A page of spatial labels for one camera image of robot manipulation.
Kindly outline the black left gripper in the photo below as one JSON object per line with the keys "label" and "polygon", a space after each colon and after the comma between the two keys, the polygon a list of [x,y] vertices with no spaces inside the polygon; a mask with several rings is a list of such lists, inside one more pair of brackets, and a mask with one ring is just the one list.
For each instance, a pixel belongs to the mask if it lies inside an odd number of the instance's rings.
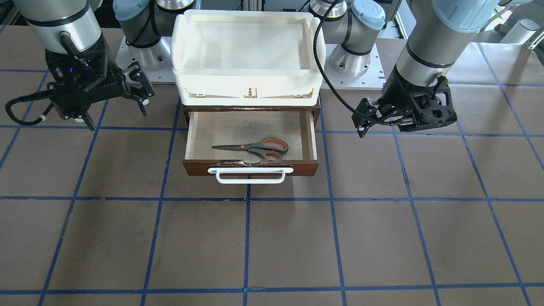
{"label": "black left gripper", "polygon": [[360,138],[364,138],[368,127],[380,120],[378,110],[385,117],[401,116],[411,123],[401,125],[402,132],[440,128],[457,121],[457,114],[451,100],[451,90],[445,76],[437,78],[437,85],[419,86],[406,81],[394,68],[377,101],[363,98],[351,119],[358,127]]}

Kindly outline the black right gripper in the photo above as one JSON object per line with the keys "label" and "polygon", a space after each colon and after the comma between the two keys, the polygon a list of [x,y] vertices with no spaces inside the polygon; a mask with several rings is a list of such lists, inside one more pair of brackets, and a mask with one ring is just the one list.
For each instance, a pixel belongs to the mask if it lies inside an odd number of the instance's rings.
{"label": "black right gripper", "polygon": [[46,50],[46,63],[55,79],[51,101],[61,118],[82,118],[94,131],[90,105],[116,97],[136,101],[147,116],[145,105],[155,91],[139,62],[121,71],[103,35],[84,51],[77,50],[68,32],[60,32],[59,39],[64,54]]}

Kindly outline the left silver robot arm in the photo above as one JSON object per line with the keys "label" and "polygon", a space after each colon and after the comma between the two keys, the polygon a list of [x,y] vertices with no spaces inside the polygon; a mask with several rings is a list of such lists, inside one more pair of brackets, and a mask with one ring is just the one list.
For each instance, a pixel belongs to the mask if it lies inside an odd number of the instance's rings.
{"label": "left silver robot arm", "polygon": [[352,112],[352,122],[362,138],[375,125],[398,126],[402,132],[449,126],[457,121],[447,73],[484,28],[497,5],[519,5],[518,0],[410,0],[416,25],[377,101],[364,98],[353,108],[334,88],[324,71],[324,53],[318,52],[324,23],[333,32],[338,54],[332,57],[343,74],[348,64],[369,63],[377,33],[385,25],[379,2],[311,0],[309,12],[319,19],[312,51],[325,83]]}

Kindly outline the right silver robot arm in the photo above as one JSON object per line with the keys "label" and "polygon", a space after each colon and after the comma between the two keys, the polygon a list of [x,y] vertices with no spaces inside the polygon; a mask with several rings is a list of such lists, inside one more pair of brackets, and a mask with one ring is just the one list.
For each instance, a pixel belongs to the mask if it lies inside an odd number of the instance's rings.
{"label": "right silver robot arm", "polygon": [[47,89],[6,103],[6,114],[20,125],[33,126],[55,109],[95,129],[88,113],[93,103],[122,97],[145,106],[155,95],[147,72],[170,58],[165,37],[173,34],[178,15],[198,9],[198,0],[115,0],[113,10],[133,54],[126,68],[116,63],[87,0],[16,0],[28,25],[45,47],[54,81]]}

